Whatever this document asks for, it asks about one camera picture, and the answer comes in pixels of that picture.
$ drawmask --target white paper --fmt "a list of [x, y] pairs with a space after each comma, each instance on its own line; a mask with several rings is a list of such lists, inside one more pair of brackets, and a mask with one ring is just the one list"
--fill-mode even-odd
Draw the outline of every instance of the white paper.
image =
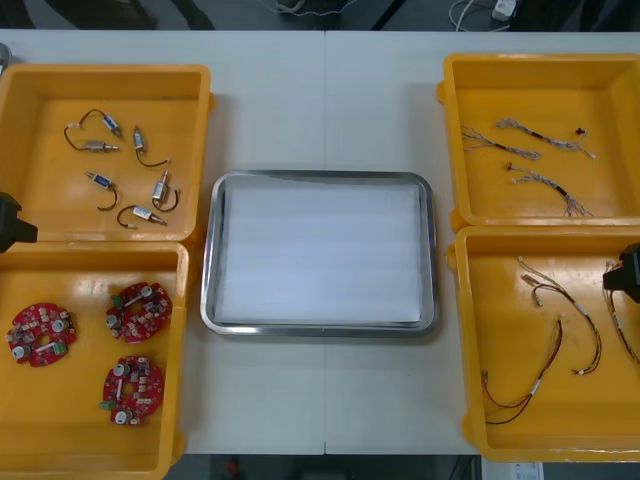
[[225, 200], [219, 321], [419, 321], [417, 186], [232, 176]]

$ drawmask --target cable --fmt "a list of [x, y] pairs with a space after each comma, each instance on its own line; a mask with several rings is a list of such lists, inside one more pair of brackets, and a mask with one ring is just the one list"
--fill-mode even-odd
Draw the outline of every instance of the cable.
[[113, 192], [113, 196], [114, 196], [113, 203], [108, 207], [97, 207], [98, 210], [100, 210], [101, 212], [110, 212], [118, 204], [118, 192], [113, 187], [113, 185], [109, 185], [109, 188], [107, 190], [111, 190]]
[[[605, 273], [610, 272], [614, 268], [615, 267], [612, 263], [607, 263]], [[602, 294], [604, 295], [604, 301], [607, 304], [607, 310], [609, 311], [609, 315], [611, 316], [611, 319], [613, 320], [613, 323], [616, 326], [616, 330], [618, 331], [618, 336], [620, 337], [620, 340], [622, 341], [622, 344], [624, 345], [624, 348], [627, 350], [627, 353], [629, 354], [629, 356], [633, 359], [633, 361], [637, 365], [640, 365], [640, 358], [638, 358], [638, 355], [636, 354], [635, 350], [627, 340], [627, 337], [624, 334], [624, 330], [622, 329], [622, 324], [620, 323], [620, 319], [618, 318], [618, 313], [616, 312], [616, 306], [613, 301], [613, 293], [614, 293], [613, 291], [605, 290], [604, 283], [602, 284]]]
[[475, 140], [477, 142], [469, 147], [466, 147], [464, 149], [465, 152], [474, 150], [476, 148], [482, 148], [482, 147], [496, 147], [496, 148], [499, 148], [500, 150], [504, 150], [506, 152], [511, 152], [516, 155], [520, 155], [521, 157], [526, 158], [527, 160], [534, 160], [534, 161], [540, 158], [540, 156], [542, 155], [541, 153], [533, 150], [523, 150], [521, 148], [509, 147], [506, 145], [502, 145], [501, 143], [494, 142], [493, 140], [489, 140], [487, 137], [485, 137], [483, 134], [481, 134], [478, 130], [476, 130], [473, 127], [466, 127], [463, 125], [460, 130], [462, 131], [462, 138], [465, 138], [467, 140]]
[[339, 10], [330, 10], [328, 12], [310, 11], [310, 12], [302, 12], [302, 13], [285, 12], [284, 10], [279, 10], [277, 8], [271, 7], [270, 5], [267, 5], [263, 0], [255, 0], [255, 1], [258, 2], [260, 5], [262, 5], [264, 8], [266, 8], [267, 10], [269, 10], [271, 13], [277, 13], [277, 14], [287, 13], [288, 15], [293, 15], [294, 17], [306, 17], [307, 15], [315, 15], [316, 17], [326, 17], [327, 15], [341, 14], [345, 10], [345, 8], [350, 7], [351, 5], [356, 3], [358, 0], [349, 0]]
[[68, 143], [69, 145], [71, 145], [75, 150], [78, 150], [79, 152], [82, 152], [82, 151], [84, 151], [84, 150], [87, 150], [87, 148], [84, 148], [84, 147], [83, 147], [83, 148], [76, 147], [76, 146], [74, 145], [74, 143], [71, 141], [71, 139], [69, 138], [69, 135], [67, 134], [67, 132], [69, 131], [69, 129], [70, 129], [72, 126], [74, 126], [74, 127], [75, 127], [76, 125], [77, 125], [78, 127], [80, 126], [80, 124], [79, 124], [79, 123], [78, 123], [78, 124], [75, 124], [75, 125], [74, 125], [74, 124], [67, 125], [66, 127], [64, 127], [64, 131], [63, 131], [62, 133], [64, 133], [64, 138], [67, 140], [67, 143]]
[[552, 278], [544, 275], [543, 273], [538, 272], [537, 270], [531, 268], [529, 265], [527, 265], [527, 263], [524, 261], [522, 257], [518, 257], [518, 263], [527, 272], [533, 275], [537, 275], [540, 278], [544, 278], [549, 282], [549, 284], [546, 284], [546, 283], [539, 282], [538, 280], [536, 280], [535, 278], [529, 275], [522, 276], [522, 279], [525, 282], [527, 282], [529, 285], [534, 287], [533, 291], [531, 292], [531, 297], [539, 307], [541, 307], [543, 303], [542, 303], [542, 300], [540, 299], [540, 296], [537, 293], [537, 290], [538, 289], [549, 290], [552, 292], [559, 293], [560, 295], [565, 297], [567, 300], [569, 300], [573, 305], [573, 307], [576, 310], [578, 310], [578, 312], [580, 312], [580, 314], [585, 318], [585, 320], [587, 320], [587, 323], [589, 323], [589, 326], [591, 327], [591, 331], [593, 332], [593, 335], [596, 339], [596, 351], [593, 355], [593, 360], [591, 360], [591, 363], [589, 365], [587, 365], [585, 368], [582, 368], [580, 370], [572, 370], [572, 372], [574, 375], [586, 375], [588, 373], [594, 372], [596, 368], [598, 368], [598, 365], [600, 364], [600, 357], [602, 356], [602, 338], [600, 337], [600, 332], [598, 331], [598, 328], [596, 327], [595, 323], [591, 319], [591, 315], [589, 315], [589, 312], [587, 311], [587, 309], [584, 308], [578, 302], [576, 302], [575, 299], [569, 294], [569, 292], [567, 292], [567, 290], [562, 285], [560, 285], [558, 282], [556, 282]]
[[527, 135], [531, 135], [532, 137], [535, 137], [539, 140], [547, 142], [549, 145], [553, 145], [556, 148], [560, 148], [563, 150], [573, 150], [575, 152], [582, 152], [585, 155], [587, 155], [589, 158], [593, 160], [596, 159], [595, 153], [591, 153], [589, 150], [587, 150], [581, 145], [584, 139], [587, 138], [587, 135], [588, 135], [588, 132], [586, 130], [583, 130], [582, 128], [578, 128], [575, 132], [576, 135], [580, 135], [580, 140], [578, 140], [577, 142], [563, 142], [562, 140], [557, 140], [555, 138], [551, 138], [546, 135], [542, 135], [541, 133], [538, 133], [534, 130], [531, 130], [529, 127], [521, 124], [520, 122], [518, 122], [517, 120], [514, 120], [513, 118], [503, 118], [496, 124], [496, 126], [498, 128], [515, 128], [517, 130], [520, 130], [526, 133]]
[[[458, 17], [458, 21], [456, 22], [453, 19], [453, 10], [458, 6], [458, 5], [463, 5], [463, 4], [467, 4], [466, 7], [464, 8], [464, 10], [462, 11], [462, 14], [460, 15], [460, 17]], [[466, 28], [462, 27], [462, 21], [464, 20], [464, 17], [467, 13], [467, 11], [469, 10], [469, 8], [471, 7], [471, 5], [475, 5], [478, 8], [484, 8], [487, 10], [491, 10], [493, 7], [489, 7], [487, 5], [482, 5], [479, 3], [475, 3], [475, 0], [459, 0], [457, 2], [455, 2], [453, 5], [451, 5], [451, 7], [449, 7], [449, 21], [451, 22], [451, 24], [456, 27], [456, 32], [471, 32], [471, 30], [467, 30]], [[496, 28], [495, 30], [489, 30], [489, 32], [503, 32], [505, 30], [509, 29], [509, 25], [506, 25], [504, 27], [500, 27], [500, 28]]]
[[547, 358], [547, 362], [544, 364], [544, 367], [542, 367], [542, 370], [540, 370], [540, 373], [538, 374], [534, 384], [533, 384], [533, 388], [531, 389], [531, 391], [529, 393], [527, 393], [526, 395], [524, 395], [517, 403], [512, 404], [512, 405], [504, 405], [502, 403], [499, 403], [497, 401], [494, 400], [493, 396], [489, 393], [489, 374], [487, 373], [486, 370], [482, 371], [482, 377], [483, 377], [483, 388], [484, 391], [486, 392], [487, 396], [489, 397], [489, 399], [495, 403], [497, 406], [502, 407], [502, 408], [507, 408], [507, 409], [512, 409], [512, 408], [519, 408], [520, 406], [522, 406], [522, 408], [520, 408], [520, 410], [511, 418], [509, 418], [508, 420], [504, 420], [501, 422], [492, 422], [487, 420], [487, 424], [489, 425], [504, 425], [506, 423], [510, 423], [513, 422], [516, 418], [518, 418], [520, 415], [522, 415], [522, 412], [525, 411], [525, 409], [527, 408], [527, 406], [529, 405], [529, 403], [531, 402], [531, 399], [533, 398], [533, 396], [536, 394], [536, 392], [538, 391], [538, 387], [540, 386], [540, 383], [542, 382], [542, 377], [544, 377], [545, 373], [547, 373], [547, 371], [549, 370], [549, 368], [551, 368], [551, 365], [553, 364], [553, 361], [556, 359], [556, 356], [558, 355], [558, 352], [560, 351], [560, 347], [562, 346], [562, 338], [563, 338], [563, 330], [562, 330], [562, 316], [560, 316], [557, 320], [556, 320], [556, 325], [555, 325], [555, 329], [554, 329], [554, 346], [553, 346], [553, 350], [551, 352], [551, 354], [549, 355], [549, 358]]
[[573, 195], [571, 195], [569, 192], [567, 192], [564, 188], [562, 188], [560, 185], [558, 185], [556, 182], [554, 182], [553, 180], [544, 177], [536, 172], [534, 172], [533, 170], [529, 170], [528, 168], [520, 168], [520, 167], [514, 167], [513, 163], [509, 162], [509, 165], [507, 165], [507, 171], [511, 172], [520, 172], [520, 173], [526, 173], [526, 175], [520, 177], [520, 178], [513, 178], [511, 179], [511, 181], [513, 183], [524, 183], [524, 182], [540, 182], [540, 183], [544, 183], [545, 185], [553, 188], [556, 192], [558, 192], [560, 195], [562, 195], [562, 197], [564, 198], [565, 202], [567, 203], [567, 208], [565, 209], [565, 214], [569, 217], [578, 217], [578, 216], [583, 216], [583, 217], [593, 217], [593, 213], [591, 213], [589, 210], [587, 210], [585, 208], [584, 205], [582, 205], [578, 200], [575, 199], [575, 197]]
[[124, 228], [136, 228], [133, 223], [122, 223], [122, 220], [120, 220], [120, 217], [122, 217], [122, 214], [124, 212], [126, 212], [127, 210], [133, 210], [134, 208], [136, 208], [135, 205], [127, 205], [126, 207], [124, 207], [122, 210], [120, 210], [118, 212], [118, 216], [116, 217], [116, 221], [120, 224], [121, 227], [124, 227]]
[[136, 150], [136, 158], [140, 162], [140, 165], [145, 166], [145, 167], [159, 167], [160, 165], [164, 165], [165, 163], [169, 163], [169, 159], [168, 158], [166, 158], [162, 162], [158, 162], [158, 163], [144, 163], [142, 161], [142, 156], [140, 155], [140, 150]]
[[93, 112], [99, 113], [100, 115], [102, 115], [102, 118], [106, 117], [107, 114], [104, 113], [102, 110], [98, 110], [97, 108], [92, 108], [91, 110], [89, 110], [87, 113], [85, 113], [82, 118], [80, 119], [80, 121], [78, 122], [79, 126], [82, 126], [82, 124], [84, 123], [84, 121], [87, 119], [87, 117], [89, 115], [91, 115]]
[[176, 209], [176, 207], [178, 206], [178, 202], [180, 201], [180, 190], [174, 190], [173, 193], [175, 193], [176, 201], [174, 202], [173, 206], [169, 208], [161, 208], [160, 202], [155, 198], [151, 201], [151, 203], [153, 203], [153, 206], [161, 212], [171, 212]]

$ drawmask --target green connector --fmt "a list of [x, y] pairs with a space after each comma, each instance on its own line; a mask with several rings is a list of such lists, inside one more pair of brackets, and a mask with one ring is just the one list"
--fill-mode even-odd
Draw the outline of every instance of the green connector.
[[62, 342], [54, 343], [53, 353], [56, 355], [62, 355], [63, 353], [67, 353], [67, 346]]

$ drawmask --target blue label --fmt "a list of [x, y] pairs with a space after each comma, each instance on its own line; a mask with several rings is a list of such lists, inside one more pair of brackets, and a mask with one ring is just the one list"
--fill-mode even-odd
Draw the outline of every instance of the blue label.
[[118, 127], [118, 124], [109, 115], [105, 115], [102, 121], [109, 128], [109, 130], [113, 130], [114, 128]]
[[111, 180], [109, 180], [107, 177], [103, 177], [102, 175], [96, 174], [93, 181], [100, 185], [102, 188], [109, 188], [109, 186], [111, 185]]

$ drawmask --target capacitor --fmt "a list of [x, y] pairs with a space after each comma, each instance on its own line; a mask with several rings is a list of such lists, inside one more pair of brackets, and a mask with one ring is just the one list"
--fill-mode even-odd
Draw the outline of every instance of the capacitor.
[[115, 367], [113, 367], [113, 374], [116, 377], [123, 377], [125, 375], [129, 375], [131, 371], [131, 367], [127, 364], [118, 363]]
[[29, 355], [31, 355], [31, 347], [14, 347], [13, 350], [11, 350], [11, 355], [13, 355], [13, 358], [15, 358], [16, 360], [27, 358]]
[[115, 422], [118, 425], [125, 425], [129, 423], [132, 418], [133, 418], [133, 413], [131, 413], [131, 410], [122, 410], [116, 413]]
[[139, 154], [147, 152], [147, 142], [145, 142], [142, 131], [137, 125], [133, 127], [133, 148], [135, 148], [136, 153]]
[[102, 187], [105, 190], [109, 190], [109, 188], [111, 188], [111, 180], [109, 180], [107, 177], [103, 177], [102, 175], [93, 172], [84, 172], [84, 174], [99, 187]]
[[115, 315], [107, 315], [107, 327], [109, 328], [120, 328], [122, 322]]
[[53, 330], [56, 333], [60, 333], [66, 330], [67, 328], [69, 328], [69, 322], [67, 322], [66, 320], [58, 319], [51, 324], [51, 330]]
[[142, 295], [143, 298], [146, 299], [153, 297], [153, 288], [151, 288], [149, 285], [142, 287], [142, 289], [140, 290], [140, 295]]
[[101, 140], [87, 140], [84, 142], [81, 150], [87, 150], [92, 153], [106, 153], [106, 152], [115, 152], [116, 150], [120, 150], [120, 147], [116, 145], [109, 145]]
[[165, 202], [167, 197], [167, 180], [169, 179], [169, 170], [165, 170], [162, 174], [162, 178], [158, 183], [156, 183], [155, 188], [153, 189], [153, 194], [151, 195], [152, 201], [156, 201], [160, 204]]
[[111, 115], [106, 115], [106, 114], [103, 115], [102, 121], [107, 126], [107, 128], [111, 131], [111, 133], [113, 133], [120, 140], [124, 140], [120, 126], [117, 124], [117, 122], [113, 119]]
[[55, 355], [64, 355], [67, 353], [67, 345], [64, 342], [56, 342], [53, 344], [53, 353]]
[[143, 218], [149, 222], [153, 222], [153, 223], [159, 223], [160, 225], [166, 225], [167, 222], [165, 222], [164, 220], [162, 220], [159, 216], [157, 216], [155, 213], [153, 213], [151, 210], [148, 210], [144, 207], [139, 207], [139, 206], [135, 206], [133, 207], [133, 214], [136, 217], [140, 217]]

